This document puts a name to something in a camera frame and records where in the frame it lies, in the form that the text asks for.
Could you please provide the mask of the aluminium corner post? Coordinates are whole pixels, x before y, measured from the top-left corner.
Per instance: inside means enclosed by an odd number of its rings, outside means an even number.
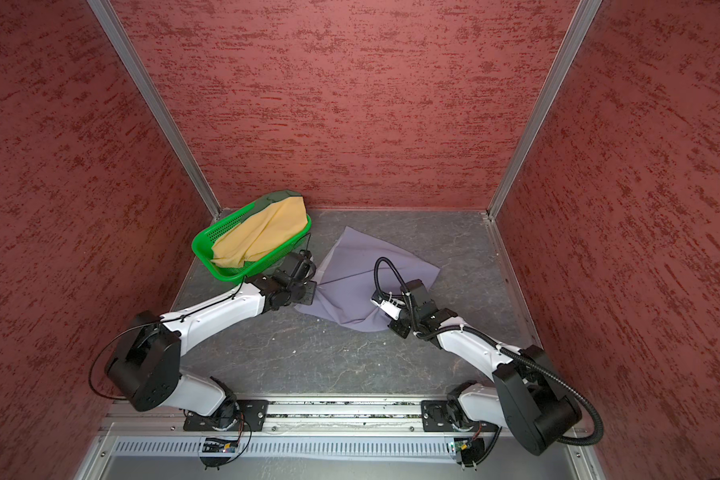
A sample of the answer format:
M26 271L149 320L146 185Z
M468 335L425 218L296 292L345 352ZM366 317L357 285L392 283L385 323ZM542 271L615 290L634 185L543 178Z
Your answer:
M213 219L220 217L222 207L203 174L195 156L183 138L162 96L151 79L143 61L129 39L112 3L105 0L88 0L96 20L115 49L127 73L136 85L153 118L180 161L188 178Z
M535 142L581 45L602 5L601 0L581 0L548 71L528 122L518 140L505 173L487 209L487 219L495 222L510 190Z

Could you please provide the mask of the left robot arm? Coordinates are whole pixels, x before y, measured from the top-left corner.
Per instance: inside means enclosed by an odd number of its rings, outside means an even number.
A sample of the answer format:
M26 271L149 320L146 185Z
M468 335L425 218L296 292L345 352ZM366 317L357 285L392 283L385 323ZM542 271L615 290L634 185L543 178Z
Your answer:
M182 357L242 321L309 305L315 272L310 251L293 251L273 273L256 274L228 293L162 316L142 312L116 339L104 374L138 412L173 407L204 419L216 431L240 428L242 414L231 388L184 371Z

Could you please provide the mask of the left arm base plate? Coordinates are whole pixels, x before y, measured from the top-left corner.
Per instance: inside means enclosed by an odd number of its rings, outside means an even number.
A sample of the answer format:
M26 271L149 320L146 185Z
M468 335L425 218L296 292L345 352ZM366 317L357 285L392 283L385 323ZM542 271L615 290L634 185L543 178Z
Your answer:
M266 400L225 401L210 416L186 411L183 430L187 432L234 433L244 428L259 432L263 428L269 402Z

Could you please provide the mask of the yellow skirt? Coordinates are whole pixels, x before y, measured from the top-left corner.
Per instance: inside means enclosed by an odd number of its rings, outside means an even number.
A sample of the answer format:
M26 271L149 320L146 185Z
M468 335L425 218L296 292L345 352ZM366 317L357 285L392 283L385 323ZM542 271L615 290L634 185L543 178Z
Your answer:
M306 225L303 198L272 204L223 234L212 246L211 262L220 268L242 268L272 253Z

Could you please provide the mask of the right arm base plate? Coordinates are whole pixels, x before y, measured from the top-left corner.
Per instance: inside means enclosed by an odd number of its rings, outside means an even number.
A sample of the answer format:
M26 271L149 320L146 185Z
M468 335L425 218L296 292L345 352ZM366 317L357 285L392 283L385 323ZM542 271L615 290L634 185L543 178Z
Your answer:
M422 427L425 432L455 432L446 400L422 400L420 408Z

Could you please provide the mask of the left aluminium corner post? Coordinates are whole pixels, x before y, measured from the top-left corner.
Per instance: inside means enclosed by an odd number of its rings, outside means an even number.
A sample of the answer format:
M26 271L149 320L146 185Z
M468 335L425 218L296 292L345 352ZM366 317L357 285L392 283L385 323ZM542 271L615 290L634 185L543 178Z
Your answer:
M127 73L136 85L153 118L180 161L188 178L213 219L220 217L222 207L203 174L195 156L183 138L162 96L151 79L143 61L129 39L112 3L105 0L88 0L96 20L115 49Z

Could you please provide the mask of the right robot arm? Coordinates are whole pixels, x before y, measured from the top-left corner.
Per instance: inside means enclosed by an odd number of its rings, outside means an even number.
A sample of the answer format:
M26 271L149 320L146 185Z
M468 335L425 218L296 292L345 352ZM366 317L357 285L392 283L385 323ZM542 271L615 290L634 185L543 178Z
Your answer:
M476 433L489 424L507 429L534 455L569 439L567 432L582 419L580 402L563 385L544 350L490 337L456 312L437 307L419 280L406 288L398 295L376 291L371 297L389 318L388 328L460 357L490 381L459 385L445 401L423 409L427 419L463 432Z

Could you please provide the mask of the lavender skirt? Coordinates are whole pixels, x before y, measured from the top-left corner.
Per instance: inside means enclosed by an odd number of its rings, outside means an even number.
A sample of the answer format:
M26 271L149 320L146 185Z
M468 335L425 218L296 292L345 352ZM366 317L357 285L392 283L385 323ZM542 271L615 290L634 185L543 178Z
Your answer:
M389 259L404 280L420 280L428 288L440 272L408 251L347 227L318 267L313 302L296 310L358 332L386 330L390 318L371 302L380 257Z

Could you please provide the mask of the right aluminium corner post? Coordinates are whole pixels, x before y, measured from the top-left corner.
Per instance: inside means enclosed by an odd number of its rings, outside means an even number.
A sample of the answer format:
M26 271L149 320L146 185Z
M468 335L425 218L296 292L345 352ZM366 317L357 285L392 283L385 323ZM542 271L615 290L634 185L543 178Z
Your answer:
M601 0L581 0L548 71L528 122L518 140L505 173L487 209L487 219L495 222L510 190L535 142L581 45L602 5Z

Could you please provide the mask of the green plastic basket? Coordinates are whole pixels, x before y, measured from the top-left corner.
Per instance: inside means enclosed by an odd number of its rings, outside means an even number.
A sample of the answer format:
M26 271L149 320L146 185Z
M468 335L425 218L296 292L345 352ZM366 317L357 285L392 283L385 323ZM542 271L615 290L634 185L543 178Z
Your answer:
M310 229L303 196L281 190L254 200L201 231L191 248L216 279L237 285L284 258Z

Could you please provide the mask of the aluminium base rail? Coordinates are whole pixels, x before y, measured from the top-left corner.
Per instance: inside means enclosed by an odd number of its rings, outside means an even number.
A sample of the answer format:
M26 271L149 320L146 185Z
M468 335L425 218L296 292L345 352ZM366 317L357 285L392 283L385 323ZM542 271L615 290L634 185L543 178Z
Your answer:
M308 397L273 396L241 400L269 402L263 428L256 434L265 436L414 436L464 435L466 428L455 432L427 433L423 430L418 397ZM183 424L186 412L173 407L158 407L137 412L125 402L114 403L99 427L100 432L122 435L186 434Z

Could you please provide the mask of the dark green skirt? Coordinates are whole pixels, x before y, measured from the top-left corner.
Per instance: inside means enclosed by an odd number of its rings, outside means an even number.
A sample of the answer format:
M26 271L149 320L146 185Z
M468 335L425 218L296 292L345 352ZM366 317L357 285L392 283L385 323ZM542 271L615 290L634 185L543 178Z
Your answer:
M264 209L272 204L279 203L290 198L302 198L302 195L292 190L280 190L261 196L256 200L256 207Z

